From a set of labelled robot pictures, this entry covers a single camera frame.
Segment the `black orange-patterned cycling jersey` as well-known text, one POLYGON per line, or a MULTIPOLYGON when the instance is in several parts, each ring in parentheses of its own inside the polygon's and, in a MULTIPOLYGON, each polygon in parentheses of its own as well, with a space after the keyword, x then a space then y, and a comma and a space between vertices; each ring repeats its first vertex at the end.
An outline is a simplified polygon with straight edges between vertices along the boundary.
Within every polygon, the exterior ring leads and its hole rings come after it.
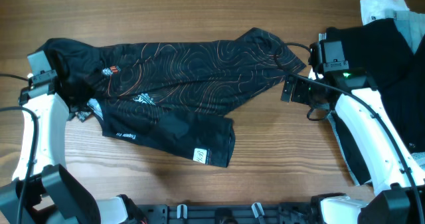
POLYGON ((222 168, 236 141, 228 114, 305 66, 259 28, 201 43, 94 47, 53 38, 41 51, 62 98, 91 112, 104 136, 222 168))

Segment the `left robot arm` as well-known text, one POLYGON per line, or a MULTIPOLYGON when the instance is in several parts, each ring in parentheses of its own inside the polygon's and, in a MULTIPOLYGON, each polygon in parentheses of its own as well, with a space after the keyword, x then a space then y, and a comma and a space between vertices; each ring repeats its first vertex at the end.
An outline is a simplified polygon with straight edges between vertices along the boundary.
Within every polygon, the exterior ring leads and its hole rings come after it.
POLYGON ((12 182, 1 188, 10 223, 125 223, 122 197, 95 200, 66 169, 64 135, 69 107, 45 53, 29 55, 32 77, 19 97, 24 116, 21 155, 12 182))

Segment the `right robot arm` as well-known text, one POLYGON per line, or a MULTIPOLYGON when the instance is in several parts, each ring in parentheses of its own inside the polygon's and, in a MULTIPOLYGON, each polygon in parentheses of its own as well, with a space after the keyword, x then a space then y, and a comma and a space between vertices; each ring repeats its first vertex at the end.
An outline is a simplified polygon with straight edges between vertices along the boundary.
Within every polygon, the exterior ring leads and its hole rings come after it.
POLYGON ((378 87, 351 68, 340 41, 306 48, 312 76, 287 71, 281 99, 336 115, 365 162, 375 198, 366 203, 331 193, 311 200, 316 223, 423 223, 424 170, 414 161, 387 116, 378 87))

